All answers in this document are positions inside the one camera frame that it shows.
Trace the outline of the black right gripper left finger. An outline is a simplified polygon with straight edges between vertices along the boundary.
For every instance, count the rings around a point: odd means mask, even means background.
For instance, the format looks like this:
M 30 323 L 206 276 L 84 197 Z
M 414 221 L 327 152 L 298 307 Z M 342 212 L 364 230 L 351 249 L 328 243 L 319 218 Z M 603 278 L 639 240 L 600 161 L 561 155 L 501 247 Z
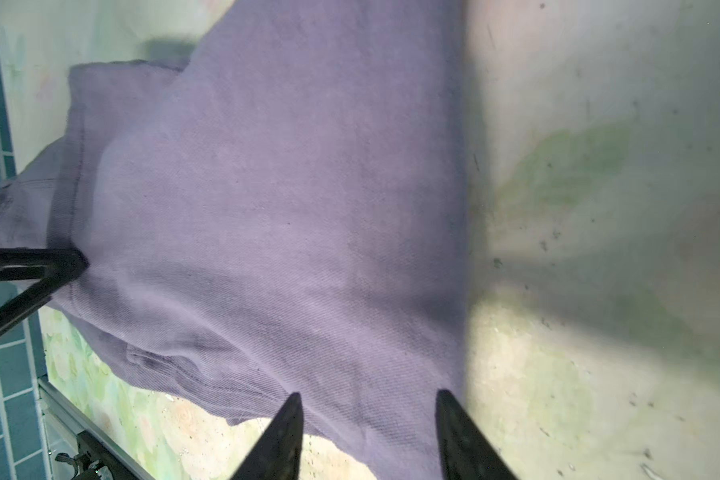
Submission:
M 297 480 L 304 432 L 304 411 L 297 392 L 271 420 L 231 480 Z

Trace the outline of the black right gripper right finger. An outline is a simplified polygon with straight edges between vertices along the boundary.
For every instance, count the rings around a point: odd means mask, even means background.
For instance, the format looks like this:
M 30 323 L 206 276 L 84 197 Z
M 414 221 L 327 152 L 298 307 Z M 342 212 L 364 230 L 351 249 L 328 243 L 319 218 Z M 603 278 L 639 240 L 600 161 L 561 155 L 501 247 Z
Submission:
M 437 392 L 435 423 L 445 480 L 517 480 L 449 390 Z

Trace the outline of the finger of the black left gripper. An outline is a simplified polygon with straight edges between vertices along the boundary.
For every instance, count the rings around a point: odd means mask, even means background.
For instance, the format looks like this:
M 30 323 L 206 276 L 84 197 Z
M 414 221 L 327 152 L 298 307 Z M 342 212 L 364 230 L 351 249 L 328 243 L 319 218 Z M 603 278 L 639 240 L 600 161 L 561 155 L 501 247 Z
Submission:
M 42 280 L 61 276 L 64 281 L 79 277 L 89 266 L 75 248 L 0 248 L 0 282 Z
M 0 337 L 46 305 L 52 296 L 71 282 L 61 276 L 45 278 L 0 307 Z

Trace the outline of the purple trousers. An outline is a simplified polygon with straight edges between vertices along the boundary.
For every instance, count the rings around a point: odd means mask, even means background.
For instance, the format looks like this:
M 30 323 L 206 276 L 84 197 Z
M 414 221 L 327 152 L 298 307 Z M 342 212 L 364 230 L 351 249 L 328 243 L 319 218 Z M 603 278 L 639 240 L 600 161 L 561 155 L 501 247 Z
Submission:
M 458 1 L 238 1 L 181 60 L 72 68 L 0 185 L 0 248 L 74 247 L 61 310 L 112 372 L 231 423 L 297 392 L 380 479 L 440 477 L 464 379 Z

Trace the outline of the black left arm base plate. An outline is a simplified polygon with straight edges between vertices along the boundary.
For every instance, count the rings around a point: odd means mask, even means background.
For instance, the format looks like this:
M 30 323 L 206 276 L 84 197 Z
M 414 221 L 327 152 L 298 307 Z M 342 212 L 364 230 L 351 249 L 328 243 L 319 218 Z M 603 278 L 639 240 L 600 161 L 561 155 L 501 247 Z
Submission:
M 89 431 L 76 435 L 77 453 L 57 453 L 54 461 L 72 468 L 71 480 L 138 480 L 139 477 L 120 461 Z

